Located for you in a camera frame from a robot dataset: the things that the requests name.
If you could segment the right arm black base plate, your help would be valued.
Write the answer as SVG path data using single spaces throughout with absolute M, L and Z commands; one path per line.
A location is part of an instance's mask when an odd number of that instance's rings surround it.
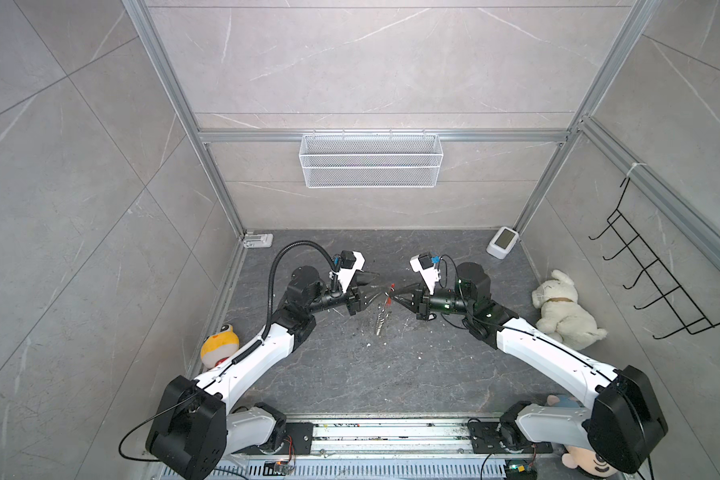
M 500 421 L 481 421 L 476 418 L 465 423 L 468 439 L 475 454 L 552 454 L 548 442 L 532 443 L 518 428 Z

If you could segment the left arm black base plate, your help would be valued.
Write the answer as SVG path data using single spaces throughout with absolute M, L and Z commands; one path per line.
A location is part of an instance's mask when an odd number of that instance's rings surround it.
M 274 440 L 263 446 L 250 446 L 240 453 L 249 455 L 288 455 L 292 450 L 295 455 L 309 455 L 313 443 L 315 425 L 309 422 L 288 422 L 274 433 Z

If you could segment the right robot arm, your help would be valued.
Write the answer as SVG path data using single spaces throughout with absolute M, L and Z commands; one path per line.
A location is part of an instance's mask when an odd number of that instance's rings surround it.
M 668 424 L 649 378 L 639 369 L 617 369 L 595 361 L 542 333 L 491 296 L 491 279 L 477 263 L 455 268 L 455 285 L 439 285 L 443 260 L 414 256 L 419 282 L 389 291 L 389 298 L 429 321 L 437 314 L 461 316 L 477 340 L 512 355 L 571 393 L 576 407 L 520 401 L 499 420 L 498 434 L 510 451 L 535 443 L 557 443 L 593 451 L 625 474 L 650 465 L 650 454 L 666 436 Z

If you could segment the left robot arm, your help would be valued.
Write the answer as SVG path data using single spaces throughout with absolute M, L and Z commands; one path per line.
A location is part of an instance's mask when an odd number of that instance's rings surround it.
M 290 251 L 315 250 L 329 266 L 329 279 L 302 266 L 290 277 L 282 298 L 274 295 L 277 270 Z M 165 388 L 156 413 L 144 420 L 147 463 L 161 463 L 184 479 L 205 479 L 221 459 L 248 448 L 278 452 L 286 442 L 287 418 L 259 402 L 244 411 L 234 406 L 270 368 L 295 352 L 311 335 L 315 315 L 345 306 L 355 315 L 371 299 L 363 292 L 372 277 L 359 251 L 330 255 L 320 244 L 297 240 L 275 256 L 267 278 L 263 328 L 240 350 L 206 372 L 189 379 L 175 377 Z

